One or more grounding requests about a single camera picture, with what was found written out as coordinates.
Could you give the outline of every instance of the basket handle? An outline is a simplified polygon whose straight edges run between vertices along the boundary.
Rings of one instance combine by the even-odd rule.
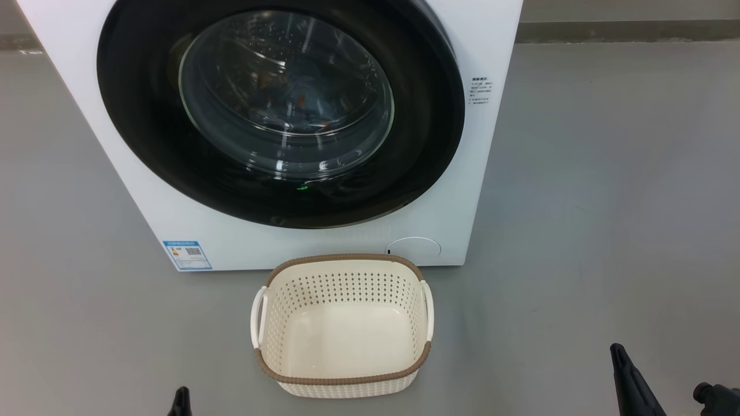
[[[434,335],[434,300],[431,298],[431,290],[426,281],[421,281],[424,304],[426,305],[426,340],[431,341]]]
[[[252,333],[252,345],[256,349],[260,348],[260,345],[262,344],[262,337],[264,336],[265,332],[265,315],[267,315],[267,297],[265,296],[266,290],[267,286],[262,286],[260,291],[257,292],[257,296],[255,296],[255,302],[252,304],[252,315],[250,316],[249,329]],[[262,318],[258,323],[257,317],[260,316],[260,305],[262,306]]]

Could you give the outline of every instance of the glass window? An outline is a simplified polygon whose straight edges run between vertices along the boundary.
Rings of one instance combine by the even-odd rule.
[[[386,74],[343,31],[261,10],[205,29],[179,73],[192,123],[248,170],[279,179],[340,175],[369,158],[391,129]]]

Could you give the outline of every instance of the plastic basket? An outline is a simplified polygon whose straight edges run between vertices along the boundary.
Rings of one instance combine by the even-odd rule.
[[[387,395],[408,387],[424,364],[434,304],[405,258],[298,258],[257,293],[251,330],[260,367],[293,395]]]

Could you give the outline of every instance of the brown rim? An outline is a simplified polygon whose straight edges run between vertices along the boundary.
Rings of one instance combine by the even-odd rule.
[[[267,278],[267,282],[265,283],[265,286],[269,287],[270,283],[272,283],[272,280],[275,279],[275,276],[277,276],[280,272],[287,269],[288,267],[296,266],[298,264],[317,263],[320,261],[336,261],[336,260],[393,261],[395,263],[401,263],[404,266],[408,267],[412,272],[414,272],[414,274],[417,276],[419,281],[424,280],[424,276],[422,275],[421,270],[419,270],[419,268],[416,267],[415,264],[397,255],[334,254],[334,255],[315,255],[312,257],[302,257],[302,258],[296,258],[294,260],[286,261],[285,263],[281,264],[278,267],[275,267],[275,269],[272,270],[272,272],[270,273],[270,276]],[[255,348],[255,356],[257,357],[257,362],[260,364],[260,368],[262,369],[262,371],[265,374],[267,374],[269,377],[274,378],[275,380],[281,383],[307,384],[311,386],[339,386],[342,384],[377,383],[380,381],[396,380],[398,378],[407,377],[411,374],[414,374],[414,372],[416,372],[422,366],[422,364],[424,364],[424,361],[426,361],[426,358],[429,356],[430,350],[431,350],[431,341],[426,341],[426,343],[424,344],[424,350],[421,352],[421,356],[419,356],[416,362],[414,362],[409,368],[401,370],[399,372],[392,372],[392,373],[381,374],[381,375],[371,375],[368,377],[352,377],[352,378],[287,377],[285,375],[278,374],[277,372],[269,368],[269,366],[267,366],[265,359],[262,357],[262,351],[259,348]]]

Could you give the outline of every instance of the washing machine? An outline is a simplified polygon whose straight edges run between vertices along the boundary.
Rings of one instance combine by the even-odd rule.
[[[178,270],[464,263],[521,0],[18,3]]]

